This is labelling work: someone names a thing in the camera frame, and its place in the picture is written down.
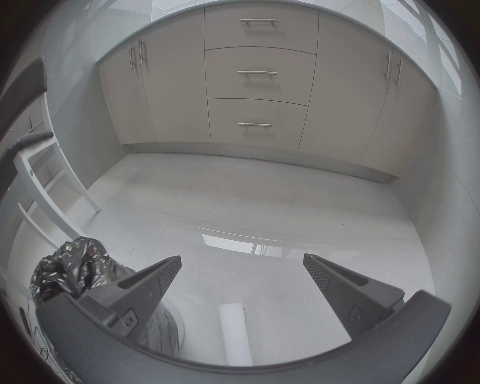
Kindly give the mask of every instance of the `drawer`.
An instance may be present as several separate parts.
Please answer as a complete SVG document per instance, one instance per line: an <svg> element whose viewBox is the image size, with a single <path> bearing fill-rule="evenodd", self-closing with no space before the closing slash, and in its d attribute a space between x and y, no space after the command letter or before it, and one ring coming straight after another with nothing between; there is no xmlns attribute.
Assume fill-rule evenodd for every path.
<svg viewBox="0 0 480 384"><path fill-rule="evenodd" d="M239 22L246 19L277 22ZM205 49L274 47L316 53L317 37L318 11L313 9L244 2L205 8Z"/></svg>
<svg viewBox="0 0 480 384"><path fill-rule="evenodd" d="M307 107L268 100L215 99L208 100L208 112L213 143L296 151Z"/></svg>
<svg viewBox="0 0 480 384"><path fill-rule="evenodd" d="M209 99L264 99L308 105L314 72L315 55L305 52L260 47L205 51Z"/></svg>

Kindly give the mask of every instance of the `floor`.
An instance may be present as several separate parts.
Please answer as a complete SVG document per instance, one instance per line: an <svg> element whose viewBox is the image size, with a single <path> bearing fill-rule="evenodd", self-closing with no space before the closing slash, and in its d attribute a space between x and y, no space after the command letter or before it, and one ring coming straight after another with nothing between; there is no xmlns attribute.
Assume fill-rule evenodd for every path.
<svg viewBox="0 0 480 384"><path fill-rule="evenodd" d="M53 200L114 258L139 270L173 255L166 296L185 323L180 357L226 364L218 306L241 302L255 365L322 353L350 339L302 265L314 253L402 288L433 291L418 235L388 186L293 165L223 156L130 154L90 193L67 180ZM37 210L35 221L68 240ZM28 286L53 249L29 228L9 271Z"/></svg>

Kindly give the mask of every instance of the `cabinet handle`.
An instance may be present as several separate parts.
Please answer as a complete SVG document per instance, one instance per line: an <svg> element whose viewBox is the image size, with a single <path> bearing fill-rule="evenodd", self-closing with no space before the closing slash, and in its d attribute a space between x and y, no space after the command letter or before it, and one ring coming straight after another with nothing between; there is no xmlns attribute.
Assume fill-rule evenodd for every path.
<svg viewBox="0 0 480 384"><path fill-rule="evenodd" d="M143 50L143 43L142 43L142 38L139 38L138 39L138 50L139 50L139 53L140 53L140 64L143 64L144 63L144 50Z"/></svg>
<svg viewBox="0 0 480 384"><path fill-rule="evenodd" d="M260 124L260 123L239 123L239 125L243 125L246 127L271 127L272 124Z"/></svg>
<svg viewBox="0 0 480 384"><path fill-rule="evenodd" d="M400 87L400 76L402 75L402 59L400 59L400 64L398 65L400 68L398 69L398 79L395 81L396 87Z"/></svg>
<svg viewBox="0 0 480 384"><path fill-rule="evenodd" d="M278 19L239 19L240 23L250 23L250 22L266 22L266 23L279 23Z"/></svg>
<svg viewBox="0 0 480 384"><path fill-rule="evenodd" d="M387 64L387 73L384 73L385 75L385 79L388 80L390 79L390 69L391 69L391 66L390 66L390 63L392 62L392 51L388 51L388 64Z"/></svg>
<svg viewBox="0 0 480 384"><path fill-rule="evenodd" d="M128 45L128 54L130 56L130 69L133 69L133 61L132 61L132 45Z"/></svg>
<svg viewBox="0 0 480 384"><path fill-rule="evenodd" d="M254 73L254 74L260 74L260 75L276 75L276 72L270 72L270 71L238 71L238 73Z"/></svg>

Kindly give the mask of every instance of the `white chair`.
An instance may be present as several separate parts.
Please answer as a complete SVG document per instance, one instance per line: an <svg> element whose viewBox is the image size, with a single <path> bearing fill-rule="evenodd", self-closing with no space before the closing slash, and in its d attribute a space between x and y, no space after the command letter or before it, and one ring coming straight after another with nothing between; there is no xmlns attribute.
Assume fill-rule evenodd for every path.
<svg viewBox="0 0 480 384"><path fill-rule="evenodd" d="M47 104L47 77L45 60L38 58L34 60L12 83L0 100L0 138L10 128L15 119L36 99L39 98L42 110L45 132L28 133L15 140L10 147L2 154L0 158L0 174L8 176L6 179L13 181L12 176L18 173L28 192L35 200L36 204L47 217L55 223L65 234L72 239L80 236L86 236L67 216L58 208L50 196L47 194L42 184L36 177L30 165L30 159L47 148L53 151L60 162L63 172L67 174L78 192L89 202L96 212L100 212L100 207L95 203L75 175L72 167L65 158L59 142L53 131L50 114ZM0 188L0 199L6 192L6 185ZM43 240L52 247L58 248L55 243L30 217L30 215L21 207L19 209L23 219Z"/></svg>

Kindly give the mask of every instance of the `chair leg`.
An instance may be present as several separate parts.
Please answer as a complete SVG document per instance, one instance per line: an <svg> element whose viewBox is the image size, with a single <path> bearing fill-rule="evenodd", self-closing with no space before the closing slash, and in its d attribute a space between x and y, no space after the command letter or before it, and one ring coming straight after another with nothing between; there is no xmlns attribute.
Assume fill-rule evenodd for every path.
<svg viewBox="0 0 480 384"><path fill-rule="evenodd" d="M70 163L68 162L67 158L63 154L63 151L61 150L58 142L56 142L53 145L53 151L57 155L58 160L60 161L61 166L67 173L68 177L76 187L77 191L88 201L88 203L92 206L93 209L95 209L95 212L100 212L101 208L95 203L95 201L92 199L92 196L88 193L88 191L85 189L84 185L78 180L77 175L75 175L75 172L73 171L72 167L70 167Z"/></svg>
<svg viewBox="0 0 480 384"><path fill-rule="evenodd" d="M45 241L46 243L48 243L53 249L57 250L58 248L60 248L60 245L58 245L57 243L55 243L55 241L49 236L47 235L43 230L42 228L40 228L37 223L35 221L33 221L33 219L28 215L27 212L25 212L25 210L23 209L23 207L20 205L20 203L18 203L18 208L20 209L20 215L22 216L22 218L25 220L25 222L30 226L31 229L33 229L33 231L42 238L43 241Z"/></svg>
<svg viewBox="0 0 480 384"><path fill-rule="evenodd" d="M42 184L40 184L35 173L33 173L28 159L25 156L22 156L22 151L15 155L13 163L15 164L18 175L24 182L28 192L48 218L72 239L76 239L80 236L86 237L86 235L57 207L47 192L45 192Z"/></svg>

